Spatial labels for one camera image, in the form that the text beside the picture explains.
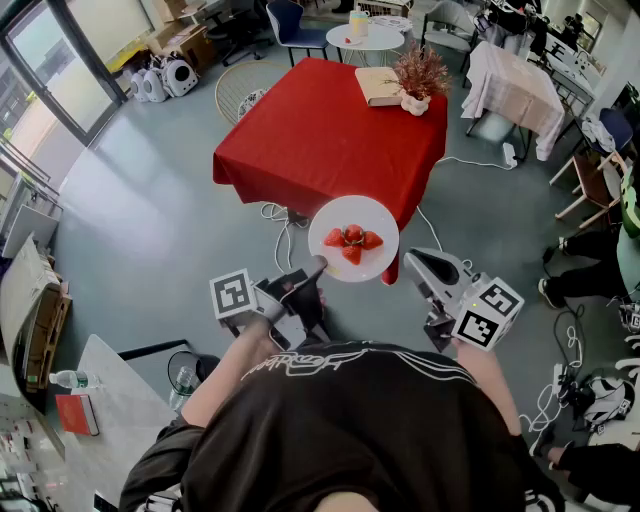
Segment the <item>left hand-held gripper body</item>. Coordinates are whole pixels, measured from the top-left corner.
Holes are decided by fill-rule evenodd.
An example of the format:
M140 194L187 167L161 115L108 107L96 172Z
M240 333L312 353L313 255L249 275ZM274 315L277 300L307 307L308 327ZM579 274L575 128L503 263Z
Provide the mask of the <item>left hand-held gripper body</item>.
M210 281L215 318L235 337L251 321L261 317L268 323L268 337L282 351L307 344L327 343L330 337L324 324L320 299L285 299L290 284L286 275L254 282L245 269Z

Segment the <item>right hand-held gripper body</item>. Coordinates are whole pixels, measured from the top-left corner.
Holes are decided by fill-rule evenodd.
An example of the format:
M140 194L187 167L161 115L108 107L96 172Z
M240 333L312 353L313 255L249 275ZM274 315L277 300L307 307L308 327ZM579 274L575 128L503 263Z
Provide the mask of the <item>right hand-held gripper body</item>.
M452 339L485 352L504 337L525 300L501 278L475 273L460 286L431 288L432 306L424 330L442 352Z

